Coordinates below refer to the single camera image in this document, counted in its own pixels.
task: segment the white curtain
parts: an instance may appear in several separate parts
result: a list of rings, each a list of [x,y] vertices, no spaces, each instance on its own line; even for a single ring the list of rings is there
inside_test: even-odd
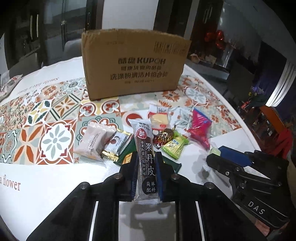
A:
[[[266,106],[276,107],[288,93],[294,79],[296,77],[296,67],[287,60],[284,71],[279,79],[279,82],[268,99]]]

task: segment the cardboard box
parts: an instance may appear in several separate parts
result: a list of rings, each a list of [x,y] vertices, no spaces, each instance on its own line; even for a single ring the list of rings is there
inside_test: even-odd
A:
[[[90,30],[82,58],[90,100],[175,90],[191,41],[148,30]]]

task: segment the chair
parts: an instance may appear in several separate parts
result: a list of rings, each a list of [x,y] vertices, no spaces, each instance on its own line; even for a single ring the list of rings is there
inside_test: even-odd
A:
[[[249,98],[253,79],[254,74],[250,73],[239,63],[234,62],[227,78],[227,89],[222,96],[230,91],[239,101],[246,102]]]
[[[39,69],[38,54],[33,53],[12,66],[9,70],[9,77],[12,78],[20,74],[24,77]]]
[[[74,57],[82,56],[81,46],[81,39],[75,39],[66,42],[62,60],[68,60]]]

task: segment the round table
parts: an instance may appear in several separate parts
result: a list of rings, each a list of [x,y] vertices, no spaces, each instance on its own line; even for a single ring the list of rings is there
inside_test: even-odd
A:
[[[81,57],[45,66],[25,76],[0,104],[0,215],[16,238],[25,240],[79,183],[99,183],[118,172],[119,167],[111,162],[79,158],[73,153],[88,123],[132,132],[127,118],[146,119],[149,104],[168,107],[170,125],[177,124],[177,130],[185,135],[195,106],[212,120],[211,143],[241,152],[260,150],[231,105],[186,65],[175,91],[95,102],[88,99]],[[59,145],[53,143],[55,136]],[[199,144],[187,145],[177,161],[182,163],[179,174],[194,183],[214,182],[231,197],[227,179],[214,171],[203,177],[205,158]],[[261,175],[249,167],[245,170]],[[173,204],[120,203],[119,240],[150,240],[159,225],[162,234],[154,240],[169,240],[173,213]]]

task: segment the red fabric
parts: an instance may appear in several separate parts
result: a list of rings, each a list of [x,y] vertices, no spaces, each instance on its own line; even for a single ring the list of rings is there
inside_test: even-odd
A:
[[[293,135],[292,132],[285,128],[278,136],[276,141],[276,146],[273,150],[269,152],[274,156],[277,156],[282,151],[282,158],[287,159],[287,154],[291,149],[293,144]]]

